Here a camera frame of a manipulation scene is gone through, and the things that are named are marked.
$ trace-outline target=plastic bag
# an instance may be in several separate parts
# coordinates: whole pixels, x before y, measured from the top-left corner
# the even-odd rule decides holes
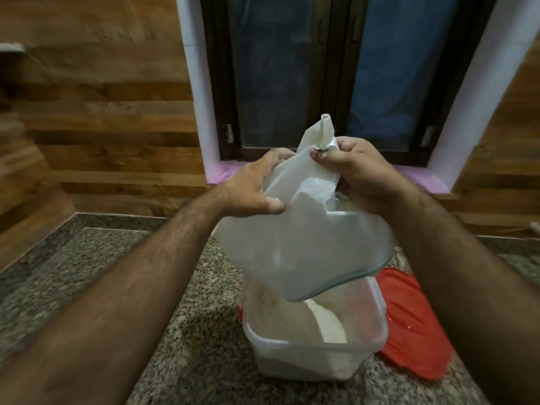
[[[358,210],[347,197],[336,196],[340,175],[311,159],[312,146],[339,150],[330,115],[307,129],[296,155],[264,181],[264,193],[283,201],[286,211],[279,216],[226,217],[214,231],[233,263],[289,301],[372,275],[393,252],[388,224]]]

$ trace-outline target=red lid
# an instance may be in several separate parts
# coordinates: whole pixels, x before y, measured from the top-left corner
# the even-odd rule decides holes
[[[387,305],[382,354],[421,378],[441,380],[453,349],[415,276],[388,267],[376,279]]]

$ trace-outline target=granite countertop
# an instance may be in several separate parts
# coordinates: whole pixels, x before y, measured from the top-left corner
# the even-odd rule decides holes
[[[35,260],[40,264],[27,259],[25,269],[0,274],[0,359],[148,233],[85,228],[45,261]],[[517,255],[511,249],[503,250],[503,258],[540,279],[540,253]],[[487,403],[455,354],[440,383],[422,381],[377,355],[343,383],[265,378],[237,317],[240,286],[240,271],[210,240],[128,404]]]

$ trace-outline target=white plastic container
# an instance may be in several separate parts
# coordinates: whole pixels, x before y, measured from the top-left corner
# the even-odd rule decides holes
[[[313,298],[340,320],[347,336],[347,343],[341,344],[325,343],[315,335],[304,335],[303,341],[261,336],[258,331],[263,330],[261,326],[267,320],[261,309],[261,290],[266,299],[267,293],[271,293],[262,287],[251,280],[244,284],[242,290],[242,324],[262,375],[299,381],[347,380],[370,354],[380,351],[386,343],[386,304],[373,277],[337,286]],[[273,293],[271,299],[272,303],[284,304],[287,313],[303,309],[294,305],[307,306],[303,302],[286,301]],[[300,321],[311,320],[303,317]]]

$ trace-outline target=dark window frame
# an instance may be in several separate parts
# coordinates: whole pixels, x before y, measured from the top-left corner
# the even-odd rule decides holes
[[[315,14],[317,7],[320,12],[323,6],[331,3],[331,8],[329,14],[319,14],[314,21],[314,39],[318,39],[321,31],[327,34],[327,38],[322,42],[319,40],[318,45],[312,47],[314,68],[311,74],[312,91],[306,128],[314,124],[321,113],[328,113],[333,119],[336,135],[339,136],[345,133],[349,115],[368,0],[315,2],[319,3],[316,4]],[[381,151],[389,162],[397,165],[427,166],[495,2],[496,0],[458,1],[449,37],[409,151]],[[269,148],[241,146],[227,0],[201,0],[201,7],[221,159],[257,160]],[[431,128],[431,136],[427,145],[422,146],[428,128]]]

